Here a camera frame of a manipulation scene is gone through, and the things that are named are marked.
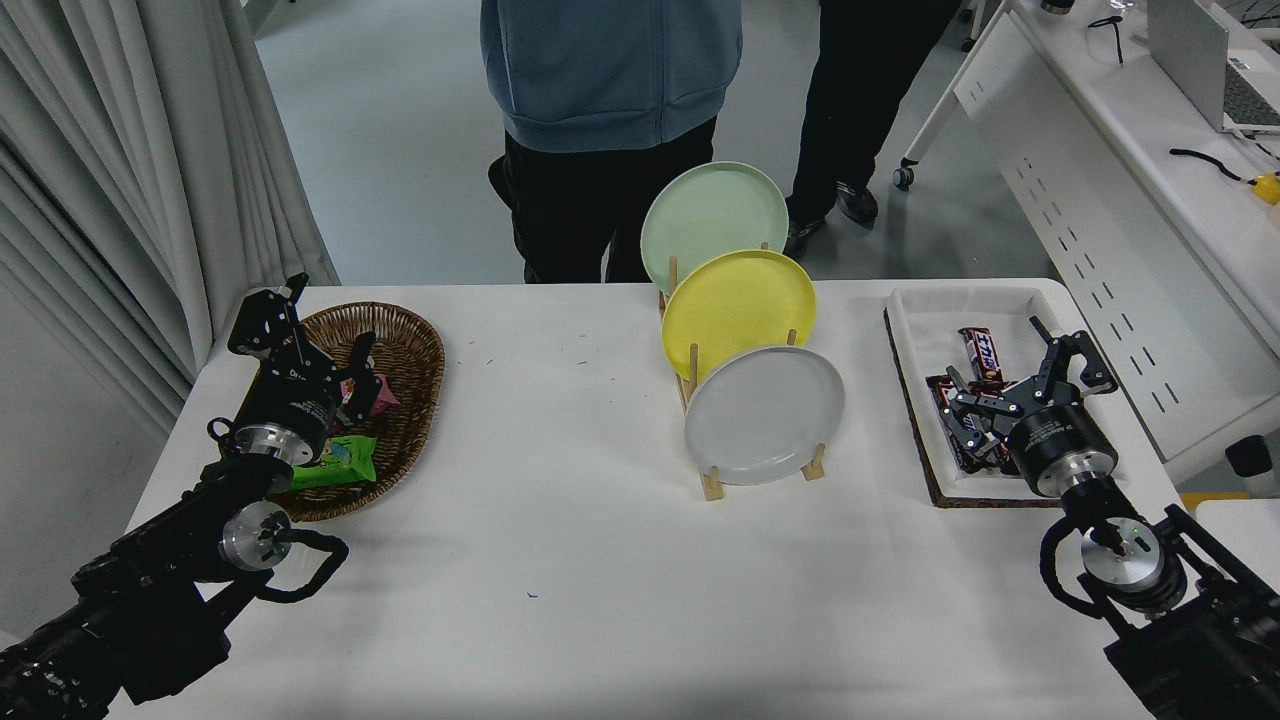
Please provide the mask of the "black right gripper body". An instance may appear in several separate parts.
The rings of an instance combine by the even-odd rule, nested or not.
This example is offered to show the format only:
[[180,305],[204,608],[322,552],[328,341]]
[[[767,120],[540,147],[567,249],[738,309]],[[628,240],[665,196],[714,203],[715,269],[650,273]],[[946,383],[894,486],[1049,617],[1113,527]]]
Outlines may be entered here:
[[1108,477],[1117,452],[1080,404],[1055,405],[1023,418],[1005,446],[1028,483],[1073,483]]

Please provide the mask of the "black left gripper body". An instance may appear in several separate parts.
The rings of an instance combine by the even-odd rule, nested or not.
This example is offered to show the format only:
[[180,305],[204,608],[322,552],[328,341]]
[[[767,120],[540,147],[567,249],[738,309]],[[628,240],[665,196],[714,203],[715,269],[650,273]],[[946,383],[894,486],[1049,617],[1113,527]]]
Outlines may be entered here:
[[236,415],[239,454],[320,454],[340,397],[337,365],[314,361],[312,377],[262,363]]

